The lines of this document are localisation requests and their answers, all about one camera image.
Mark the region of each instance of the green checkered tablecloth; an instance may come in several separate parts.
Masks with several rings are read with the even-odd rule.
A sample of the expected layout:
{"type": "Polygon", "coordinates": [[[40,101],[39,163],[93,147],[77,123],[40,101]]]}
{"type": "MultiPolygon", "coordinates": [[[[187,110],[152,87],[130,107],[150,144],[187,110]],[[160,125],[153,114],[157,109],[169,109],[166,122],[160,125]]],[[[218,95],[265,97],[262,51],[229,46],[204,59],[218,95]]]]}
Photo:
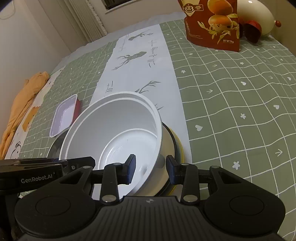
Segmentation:
{"type": "MultiPolygon", "coordinates": [[[[239,53],[196,46],[183,20],[160,24],[177,77],[193,163],[223,168],[274,193],[285,204],[279,234],[296,225],[296,58],[270,37],[239,53]]],[[[69,63],[44,98],[20,158],[46,157],[54,112],[73,94],[90,102],[116,41],[69,63]]],[[[205,185],[201,192],[207,195],[205,185]]]]}

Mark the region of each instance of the curtain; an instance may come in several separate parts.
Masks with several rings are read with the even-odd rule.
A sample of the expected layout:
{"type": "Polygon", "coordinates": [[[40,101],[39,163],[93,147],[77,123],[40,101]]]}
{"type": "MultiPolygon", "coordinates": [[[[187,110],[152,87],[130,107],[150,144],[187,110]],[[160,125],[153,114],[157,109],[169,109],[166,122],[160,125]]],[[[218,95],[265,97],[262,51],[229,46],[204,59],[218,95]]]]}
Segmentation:
{"type": "Polygon", "coordinates": [[[68,8],[89,43],[107,35],[106,29],[88,0],[59,0],[59,3],[61,7],[68,8]]]}

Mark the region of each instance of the star print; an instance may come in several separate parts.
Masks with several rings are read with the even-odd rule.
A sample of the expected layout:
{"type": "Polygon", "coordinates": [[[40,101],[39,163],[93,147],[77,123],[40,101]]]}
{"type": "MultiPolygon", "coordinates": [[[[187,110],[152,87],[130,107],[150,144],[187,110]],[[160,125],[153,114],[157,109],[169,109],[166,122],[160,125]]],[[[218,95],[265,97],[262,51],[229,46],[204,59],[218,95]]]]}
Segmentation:
{"type": "Polygon", "coordinates": [[[237,161],[237,162],[234,161],[233,164],[234,165],[232,167],[235,168],[236,170],[238,170],[240,167],[239,161],[237,161]]]}

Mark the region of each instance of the pink container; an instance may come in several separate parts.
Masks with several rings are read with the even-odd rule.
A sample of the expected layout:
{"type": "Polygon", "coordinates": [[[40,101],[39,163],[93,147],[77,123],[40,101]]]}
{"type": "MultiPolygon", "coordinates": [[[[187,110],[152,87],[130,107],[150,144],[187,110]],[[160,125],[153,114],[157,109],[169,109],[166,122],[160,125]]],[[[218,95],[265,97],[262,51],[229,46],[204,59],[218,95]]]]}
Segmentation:
{"type": "Polygon", "coordinates": [[[60,103],[54,114],[49,137],[55,137],[63,130],[68,129],[80,114],[80,100],[77,94],[70,96],[60,103]]]}

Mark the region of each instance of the red package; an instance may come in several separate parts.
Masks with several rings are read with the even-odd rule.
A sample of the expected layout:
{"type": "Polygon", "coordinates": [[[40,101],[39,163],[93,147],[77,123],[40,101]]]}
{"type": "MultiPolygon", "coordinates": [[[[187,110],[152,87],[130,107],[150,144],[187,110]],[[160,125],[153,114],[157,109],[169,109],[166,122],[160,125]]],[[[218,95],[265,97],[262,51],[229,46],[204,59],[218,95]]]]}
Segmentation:
{"type": "Polygon", "coordinates": [[[239,51],[237,0],[178,0],[186,13],[187,39],[193,44],[239,51]]]}

